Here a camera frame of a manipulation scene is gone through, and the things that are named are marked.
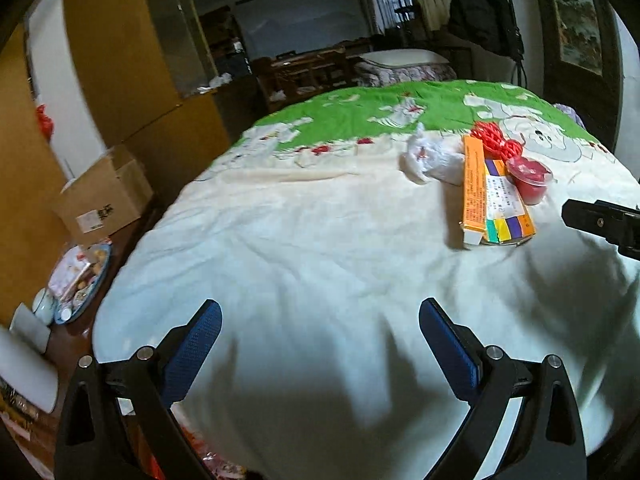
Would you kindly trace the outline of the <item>purple bedsheet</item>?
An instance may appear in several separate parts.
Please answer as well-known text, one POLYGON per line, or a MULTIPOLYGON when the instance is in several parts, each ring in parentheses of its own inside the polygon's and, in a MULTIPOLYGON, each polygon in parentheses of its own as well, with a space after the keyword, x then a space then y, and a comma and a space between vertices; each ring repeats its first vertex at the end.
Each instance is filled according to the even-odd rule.
POLYGON ((576 110, 574 110, 573 107, 560 104, 560 103, 554 103, 553 107, 559 110, 560 112, 562 112, 563 114, 565 114, 566 116, 568 116, 580 128, 583 128, 583 129, 586 128, 584 122, 582 121, 582 118, 580 118, 580 116, 578 115, 576 110))

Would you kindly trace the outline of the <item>blue plate with snacks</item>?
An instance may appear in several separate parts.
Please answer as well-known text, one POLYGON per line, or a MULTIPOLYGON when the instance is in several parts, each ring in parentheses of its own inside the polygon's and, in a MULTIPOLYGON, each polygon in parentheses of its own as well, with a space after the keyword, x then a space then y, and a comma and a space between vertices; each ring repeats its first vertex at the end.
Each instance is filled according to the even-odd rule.
POLYGON ((53 321, 64 325, 77 320, 96 296, 110 266, 110 242, 88 248, 72 246, 53 268, 47 289, 54 298, 53 321))

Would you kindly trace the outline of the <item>brown cardboard box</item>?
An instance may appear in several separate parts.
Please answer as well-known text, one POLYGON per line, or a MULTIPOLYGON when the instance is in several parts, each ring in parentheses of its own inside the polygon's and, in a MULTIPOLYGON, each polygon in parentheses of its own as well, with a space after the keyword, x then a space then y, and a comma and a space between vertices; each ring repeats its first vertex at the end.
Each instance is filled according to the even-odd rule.
POLYGON ((142 165, 119 144, 67 183, 53 210, 72 239, 89 246, 137 221, 153 196, 142 165))

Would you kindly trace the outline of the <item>orange long box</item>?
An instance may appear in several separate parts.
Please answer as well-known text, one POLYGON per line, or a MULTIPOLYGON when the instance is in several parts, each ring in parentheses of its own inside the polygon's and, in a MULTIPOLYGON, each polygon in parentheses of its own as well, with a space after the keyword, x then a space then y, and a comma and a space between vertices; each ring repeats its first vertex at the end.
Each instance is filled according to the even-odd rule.
POLYGON ((532 238, 534 222, 504 162, 486 158, 472 136, 463 137, 463 148, 463 244, 518 245, 532 238))

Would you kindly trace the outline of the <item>white plastic bag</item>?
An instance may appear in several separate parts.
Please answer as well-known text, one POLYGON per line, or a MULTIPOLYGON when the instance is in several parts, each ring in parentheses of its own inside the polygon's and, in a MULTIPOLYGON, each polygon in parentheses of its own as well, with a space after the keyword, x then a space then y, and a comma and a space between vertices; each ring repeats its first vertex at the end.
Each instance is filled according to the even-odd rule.
POLYGON ((463 183, 465 154, 462 135, 427 130, 422 122, 407 140, 401 156, 402 169, 416 182, 436 179, 451 185, 463 183))

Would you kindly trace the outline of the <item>black coat on rack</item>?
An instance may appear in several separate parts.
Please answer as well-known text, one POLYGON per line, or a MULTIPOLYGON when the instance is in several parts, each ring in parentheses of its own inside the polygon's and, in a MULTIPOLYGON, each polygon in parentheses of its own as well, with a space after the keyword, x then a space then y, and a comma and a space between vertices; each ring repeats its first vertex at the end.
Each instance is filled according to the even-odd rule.
POLYGON ((451 0, 447 30, 515 63, 524 60, 513 0, 451 0))

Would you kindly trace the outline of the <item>small white bowl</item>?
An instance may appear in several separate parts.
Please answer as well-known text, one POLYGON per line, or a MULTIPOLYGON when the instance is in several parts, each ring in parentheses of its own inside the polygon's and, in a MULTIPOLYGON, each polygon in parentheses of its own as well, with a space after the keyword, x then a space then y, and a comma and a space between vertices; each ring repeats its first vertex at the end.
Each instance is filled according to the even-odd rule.
POLYGON ((32 302, 32 313, 44 325, 49 326, 53 322, 56 308, 56 298, 47 287, 36 293, 32 302))

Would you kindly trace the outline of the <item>wooden wardrobe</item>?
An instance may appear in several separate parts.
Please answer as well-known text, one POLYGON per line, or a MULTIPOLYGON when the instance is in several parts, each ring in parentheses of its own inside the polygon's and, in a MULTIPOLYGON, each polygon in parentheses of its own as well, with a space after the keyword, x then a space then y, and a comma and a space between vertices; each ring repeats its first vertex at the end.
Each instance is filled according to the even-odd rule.
POLYGON ((217 75, 193 0, 63 0, 82 93, 105 145, 142 162, 165 204, 253 122, 217 75))

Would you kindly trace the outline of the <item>red foam net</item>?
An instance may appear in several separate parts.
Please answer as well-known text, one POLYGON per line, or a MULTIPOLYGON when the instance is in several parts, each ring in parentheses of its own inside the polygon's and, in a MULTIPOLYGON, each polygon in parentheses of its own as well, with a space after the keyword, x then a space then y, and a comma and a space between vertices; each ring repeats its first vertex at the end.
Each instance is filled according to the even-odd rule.
POLYGON ((523 154, 523 144, 507 138, 496 122, 474 122, 470 135, 482 141, 489 158, 506 162, 523 154))

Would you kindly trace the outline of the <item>white pillow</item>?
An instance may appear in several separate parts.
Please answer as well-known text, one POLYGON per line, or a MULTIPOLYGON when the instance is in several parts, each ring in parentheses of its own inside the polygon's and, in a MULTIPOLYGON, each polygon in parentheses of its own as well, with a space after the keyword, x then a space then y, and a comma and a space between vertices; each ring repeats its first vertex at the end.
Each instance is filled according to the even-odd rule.
POLYGON ((360 55, 360 58, 364 62, 387 68, 449 63, 449 61, 442 55, 423 49, 374 51, 363 53, 360 55))

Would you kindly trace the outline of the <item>white thermos jug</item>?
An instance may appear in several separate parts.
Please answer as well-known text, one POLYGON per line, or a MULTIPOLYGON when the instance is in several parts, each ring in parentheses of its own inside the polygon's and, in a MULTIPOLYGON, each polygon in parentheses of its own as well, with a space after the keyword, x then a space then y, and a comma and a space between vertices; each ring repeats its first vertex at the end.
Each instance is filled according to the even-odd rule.
POLYGON ((4 326, 0 334, 0 375, 36 408, 51 414, 58 398, 58 371, 4 326))

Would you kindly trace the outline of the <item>plastic cup with red paper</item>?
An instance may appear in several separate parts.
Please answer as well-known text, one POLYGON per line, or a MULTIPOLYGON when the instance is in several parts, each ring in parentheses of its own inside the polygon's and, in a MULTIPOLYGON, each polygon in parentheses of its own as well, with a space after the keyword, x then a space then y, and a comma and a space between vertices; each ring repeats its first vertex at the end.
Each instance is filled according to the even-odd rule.
POLYGON ((506 170, 523 202, 528 206, 539 204, 553 181, 553 174, 549 168, 535 159, 524 156, 510 158, 506 162, 506 170))

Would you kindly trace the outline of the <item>red hanging ornament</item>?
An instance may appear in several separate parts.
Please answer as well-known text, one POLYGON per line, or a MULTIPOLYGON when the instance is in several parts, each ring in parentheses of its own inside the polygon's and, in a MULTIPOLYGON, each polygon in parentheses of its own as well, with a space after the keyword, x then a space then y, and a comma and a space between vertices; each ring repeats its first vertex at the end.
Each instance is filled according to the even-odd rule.
POLYGON ((36 117, 41 134, 46 139, 46 141, 50 143, 54 131, 54 122, 47 115, 46 106, 44 104, 40 104, 36 107, 36 117))

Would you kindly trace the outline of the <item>folded floral blanket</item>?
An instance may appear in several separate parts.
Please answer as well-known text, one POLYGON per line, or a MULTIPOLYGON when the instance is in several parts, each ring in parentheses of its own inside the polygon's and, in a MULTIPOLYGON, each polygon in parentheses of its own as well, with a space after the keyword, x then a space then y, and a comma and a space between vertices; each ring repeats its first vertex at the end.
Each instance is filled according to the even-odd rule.
POLYGON ((426 64, 405 67, 383 67, 368 62, 355 65, 359 87, 383 88, 410 81, 450 81, 457 74, 447 64, 426 64))

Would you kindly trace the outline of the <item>framed landscape painting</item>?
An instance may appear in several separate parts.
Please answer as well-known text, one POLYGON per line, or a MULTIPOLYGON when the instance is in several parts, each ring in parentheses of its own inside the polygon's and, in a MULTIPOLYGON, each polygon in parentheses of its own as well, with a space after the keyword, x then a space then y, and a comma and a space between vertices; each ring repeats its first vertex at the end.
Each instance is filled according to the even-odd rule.
POLYGON ((622 97, 620 40, 608 0, 538 0, 544 99, 573 107, 587 131, 615 148, 622 97))

